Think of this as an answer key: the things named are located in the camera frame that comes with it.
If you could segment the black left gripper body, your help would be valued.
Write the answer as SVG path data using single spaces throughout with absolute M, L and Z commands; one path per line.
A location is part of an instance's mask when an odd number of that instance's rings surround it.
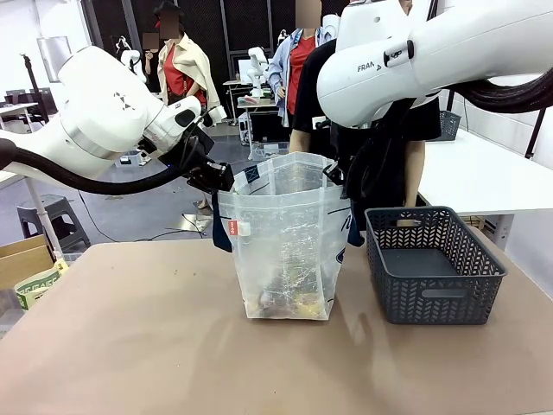
M 187 183 L 193 188 L 213 195 L 219 191 L 230 191 L 234 184 L 234 174 L 229 163 L 206 161 L 185 174 Z

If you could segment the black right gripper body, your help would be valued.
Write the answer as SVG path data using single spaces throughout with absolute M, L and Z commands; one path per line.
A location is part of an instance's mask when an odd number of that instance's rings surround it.
M 361 147 L 360 131 L 332 124 L 330 144 L 334 147 L 334 160 L 338 162 L 345 182 L 352 161 Z

